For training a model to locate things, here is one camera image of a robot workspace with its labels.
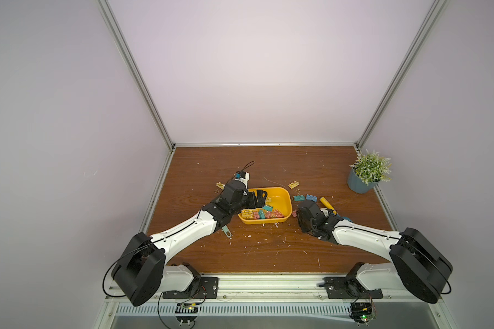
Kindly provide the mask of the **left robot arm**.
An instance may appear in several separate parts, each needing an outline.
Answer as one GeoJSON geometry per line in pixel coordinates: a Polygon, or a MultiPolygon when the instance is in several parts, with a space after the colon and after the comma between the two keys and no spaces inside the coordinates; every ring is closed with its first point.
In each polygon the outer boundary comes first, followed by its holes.
{"type": "Polygon", "coordinates": [[[134,307],[146,303],[157,293],[179,293],[182,298],[200,293],[201,275],[189,264],[169,265],[179,252],[196,241],[221,230],[233,216],[244,209],[262,208],[268,192],[247,189],[246,178],[233,180],[210,203],[188,220],[148,236],[138,233],[131,238],[118,259],[111,278],[134,307]]]}

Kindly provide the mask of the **yellow plastic storage box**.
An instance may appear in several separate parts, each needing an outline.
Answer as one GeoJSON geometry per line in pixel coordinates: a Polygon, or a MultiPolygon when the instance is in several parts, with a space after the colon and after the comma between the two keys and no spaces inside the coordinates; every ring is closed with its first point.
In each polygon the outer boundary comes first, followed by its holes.
{"type": "MultiPolygon", "coordinates": [[[[248,225],[282,223],[292,216],[292,203],[288,191],[281,187],[259,188],[268,192],[266,205],[273,207],[272,212],[264,211],[262,208],[245,209],[238,217],[248,225]]],[[[256,195],[258,189],[248,189],[256,195]]]]}

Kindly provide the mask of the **right controller board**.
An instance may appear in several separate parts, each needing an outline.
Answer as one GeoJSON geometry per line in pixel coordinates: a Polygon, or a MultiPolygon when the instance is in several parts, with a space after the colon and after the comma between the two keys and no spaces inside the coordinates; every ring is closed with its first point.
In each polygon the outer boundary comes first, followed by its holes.
{"type": "Polygon", "coordinates": [[[353,303],[350,306],[350,316],[358,325],[368,323],[375,319],[375,310],[371,303],[353,303]]]}

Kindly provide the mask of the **aluminium front rail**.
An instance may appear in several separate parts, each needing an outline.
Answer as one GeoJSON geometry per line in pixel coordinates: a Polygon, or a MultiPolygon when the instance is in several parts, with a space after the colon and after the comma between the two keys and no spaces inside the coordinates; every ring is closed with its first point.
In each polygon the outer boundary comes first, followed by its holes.
{"type": "Polygon", "coordinates": [[[335,274],[203,274],[196,281],[192,297],[218,302],[315,302],[355,300],[343,284],[327,283],[341,279],[335,274]]]}

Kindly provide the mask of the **left controller board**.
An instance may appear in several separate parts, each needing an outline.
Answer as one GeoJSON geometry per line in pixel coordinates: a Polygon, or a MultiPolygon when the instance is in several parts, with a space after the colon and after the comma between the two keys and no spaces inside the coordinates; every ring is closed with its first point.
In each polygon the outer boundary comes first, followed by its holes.
{"type": "Polygon", "coordinates": [[[175,318],[181,328],[193,328],[199,314],[199,305],[196,303],[179,303],[176,306],[175,318]]]}

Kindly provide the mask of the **controller board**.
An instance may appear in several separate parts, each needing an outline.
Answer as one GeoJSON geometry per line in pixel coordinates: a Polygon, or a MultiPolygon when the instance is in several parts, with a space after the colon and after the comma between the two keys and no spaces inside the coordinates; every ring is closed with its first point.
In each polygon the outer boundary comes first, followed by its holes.
{"type": "Polygon", "coordinates": [[[350,316],[358,325],[368,323],[375,319],[375,310],[371,303],[353,303],[350,306],[350,316]]]}
{"type": "Polygon", "coordinates": [[[196,303],[179,303],[176,306],[175,318],[181,328],[193,328],[199,314],[199,305],[196,303]]]}

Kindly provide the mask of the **blue binder clip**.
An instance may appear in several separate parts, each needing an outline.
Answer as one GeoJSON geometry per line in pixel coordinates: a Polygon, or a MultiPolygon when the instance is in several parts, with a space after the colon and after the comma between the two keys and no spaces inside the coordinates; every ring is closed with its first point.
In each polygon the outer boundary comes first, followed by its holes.
{"type": "Polygon", "coordinates": [[[313,202],[317,202],[318,201],[318,198],[317,198],[317,196],[307,194],[306,195],[306,200],[311,200],[313,202]]]}

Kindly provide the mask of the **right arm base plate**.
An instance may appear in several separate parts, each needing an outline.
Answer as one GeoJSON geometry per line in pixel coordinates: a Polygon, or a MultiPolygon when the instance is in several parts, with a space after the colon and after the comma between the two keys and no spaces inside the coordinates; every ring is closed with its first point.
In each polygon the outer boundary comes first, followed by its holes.
{"type": "Polygon", "coordinates": [[[325,277],[319,287],[325,289],[329,299],[363,300],[371,298],[375,300],[384,297],[381,289],[368,290],[353,278],[325,277]]]}

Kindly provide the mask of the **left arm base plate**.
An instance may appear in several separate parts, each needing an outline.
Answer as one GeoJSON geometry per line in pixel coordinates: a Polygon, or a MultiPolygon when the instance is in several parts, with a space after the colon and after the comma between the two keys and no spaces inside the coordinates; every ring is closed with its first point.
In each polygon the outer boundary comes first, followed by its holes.
{"type": "Polygon", "coordinates": [[[218,296],[219,278],[215,276],[203,276],[194,279],[184,291],[166,291],[164,299],[216,299],[218,296]]]}

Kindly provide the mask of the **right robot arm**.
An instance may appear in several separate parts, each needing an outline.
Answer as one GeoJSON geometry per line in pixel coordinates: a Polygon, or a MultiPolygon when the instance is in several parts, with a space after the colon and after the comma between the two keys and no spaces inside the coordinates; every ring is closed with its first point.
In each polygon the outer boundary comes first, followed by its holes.
{"type": "Polygon", "coordinates": [[[311,200],[298,205],[297,216],[302,232],[334,245],[358,248],[386,260],[371,265],[362,263],[347,275],[349,284],[362,292],[399,289],[435,304],[449,295],[453,265],[424,236],[414,229],[402,232],[358,225],[311,200]]]}

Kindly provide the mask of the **yellow teal toy rake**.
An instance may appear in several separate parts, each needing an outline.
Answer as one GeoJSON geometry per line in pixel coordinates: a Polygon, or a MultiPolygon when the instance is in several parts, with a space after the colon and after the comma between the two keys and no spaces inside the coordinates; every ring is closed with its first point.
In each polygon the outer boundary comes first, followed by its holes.
{"type": "Polygon", "coordinates": [[[348,217],[342,217],[338,214],[338,211],[327,201],[325,197],[320,198],[321,204],[324,206],[321,208],[321,212],[324,215],[322,220],[324,225],[335,224],[341,221],[352,221],[348,217]]]}

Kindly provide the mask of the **potted green plant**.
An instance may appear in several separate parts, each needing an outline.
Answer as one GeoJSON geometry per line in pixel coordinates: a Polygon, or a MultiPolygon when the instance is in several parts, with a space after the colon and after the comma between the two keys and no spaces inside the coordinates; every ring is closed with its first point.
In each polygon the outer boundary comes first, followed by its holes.
{"type": "Polygon", "coordinates": [[[365,194],[380,182],[391,181],[391,166],[391,159],[379,152],[358,152],[355,163],[350,166],[347,185],[353,192],[365,194]]]}

